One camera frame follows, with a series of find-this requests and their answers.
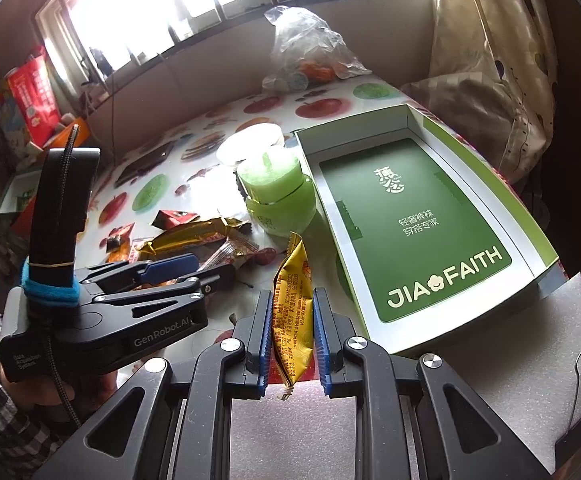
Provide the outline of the plaid left forearm sleeve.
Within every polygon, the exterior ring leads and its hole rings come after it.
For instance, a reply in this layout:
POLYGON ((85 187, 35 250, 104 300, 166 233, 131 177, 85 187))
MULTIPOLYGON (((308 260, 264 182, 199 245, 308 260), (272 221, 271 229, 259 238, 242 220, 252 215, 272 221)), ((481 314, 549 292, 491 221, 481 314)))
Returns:
POLYGON ((0 381, 0 466, 6 474, 31 479, 62 444, 48 425, 16 406, 0 381))

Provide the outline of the person's left hand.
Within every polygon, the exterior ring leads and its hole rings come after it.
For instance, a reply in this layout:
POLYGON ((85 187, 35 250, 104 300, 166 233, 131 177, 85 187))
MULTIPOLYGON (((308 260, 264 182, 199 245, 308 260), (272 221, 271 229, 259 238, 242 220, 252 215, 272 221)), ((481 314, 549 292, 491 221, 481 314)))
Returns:
MULTIPOLYGON (((90 414, 98 410, 117 390, 118 372, 100 376, 85 376, 78 380, 78 387, 63 383, 69 401, 78 399, 80 408, 90 414)), ((31 412, 37 406, 62 405, 53 379, 48 376, 36 376, 22 382, 10 382, 0 365, 0 384, 10 400, 24 412, 31 412)))

